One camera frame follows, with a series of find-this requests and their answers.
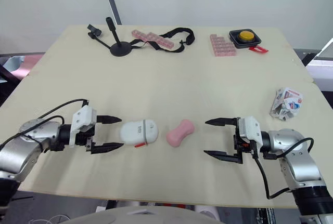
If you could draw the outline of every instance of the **round black base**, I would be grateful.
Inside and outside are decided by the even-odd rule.
[[[125,41],[121,41],[120,43],[121,46],[118,46],[118,44],[115,43],[110,47],[110,52],[112,55],[121,57],[129,54],[132,51],[132,46],[130,43]]]

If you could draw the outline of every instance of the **wooden table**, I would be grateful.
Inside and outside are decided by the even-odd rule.
[[[107,26],[97,27],[103,31],[102,40],[114,43]],[[162,34],[173,28],[119,26],[118,33],[121,40],[130,41],[133,29]],[[264,131],[292,128],[313,137],[311,155],[332,190],[332,109],[281,32],[253,29],[267,54],[241,49],[236,57],[215,57],[209,35],[227,37],[236,28],[192,29],[196,40],[182,53],[155,51],[146,45],[125,57],[114,57],[87,36],[86,25],[69,26],[0,108],[1,140],[16,133],[25,121],[75,98],[87,98],[98,114],[117,116],[123,122],[153,119],[159,138],[147,147],[124,146],[106,154],[91,155],[85,147],[47,152],[20,189],[101,199],[295,207],[288,193],[270,201],[265,198],[262,177],[249,154],[240,165],[203,152],[234,152],[234,128],[206,125],[206,120],[253,115]],[[178,43],[185,36],[172,39]],[[287,122],[269,115],[280,87],[304,95],[299,115]],[[72,104],[58,113],[71,123],[79,107]],[[165,136],[185,118],[194,122],[196,131],[173,148]],[[97,142],[119,141],[121,125],[98,125]],[[279,162],[262,163],[271,193],[286,187]]]

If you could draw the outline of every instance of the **pink object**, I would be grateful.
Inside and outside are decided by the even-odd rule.
[[[166,140],[173,147],[181,145],[183,139],[194,132],[194,125],[190,120],[184,119],[176,129],[166,135]]]
[[[135,37],[135,38],[141,39],[144,42],[148,41],[147,34],[142,33],[138,30],[133,30],[132,31],[132,36]]]
[[[168,40],[168,39],[165,39],[157,34],[154,34],[152,32],[148,33],[148,34],[145,34],[145,33],[142,33],[138,30],[133,30],[132,31],[132,36],[135,37],[135,38],[139,38],[141,39],[142,41],[144,42],[147,42],[147,41],[155,41],[157,44],[161,45],[161,46],[164,46],[166,48],[169,48],[171,49],[175,44]]]
[[[24,79],[30,72],[30,70],[37,64],[43,55],[26,55],[24,62],[21,64],[20,68],[12,71],[12,75],[17,77],[19,80]]]
[[[236,55],[234,44],[232,42],[226,42],[224,37],[218,37],[216,34],[211,34],[210,41],[216,57]]]

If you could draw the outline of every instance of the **pink foam toy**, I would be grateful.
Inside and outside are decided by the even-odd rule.
[[[183,139],[194,132],[194,125],[190,120],[184,119],[181,124],[177,126],[166,135],[166,140],[173,147],[181,145]]]
[[[211,34],[210,41],[216,57],[236,55],[234,44],[232,42],[226,42],[224,37],[218,37],[216,34]]]
[[[148,34],[145,34],[143,32],[140,32],[138,30],[133,30],[132,31],[132,36],[135,37],[135,38],[138,38],[138,39],[141,39],[142,41],[144,42],[147,42],[147,41],[155,41],[157,44],[161,45],[161,46],[164,46],[166,48],[169,48],[171,49],[175,44],[168,40],[168,39],[165,39],[157,34],[154,34],[152,32],[148,33]]]

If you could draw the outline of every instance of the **white computer mouse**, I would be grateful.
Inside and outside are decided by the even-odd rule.
[[[158,137],[156,123],[150,119],[128,122],[121,126],[120,139],[125,144],[137,145],[154,142]]]

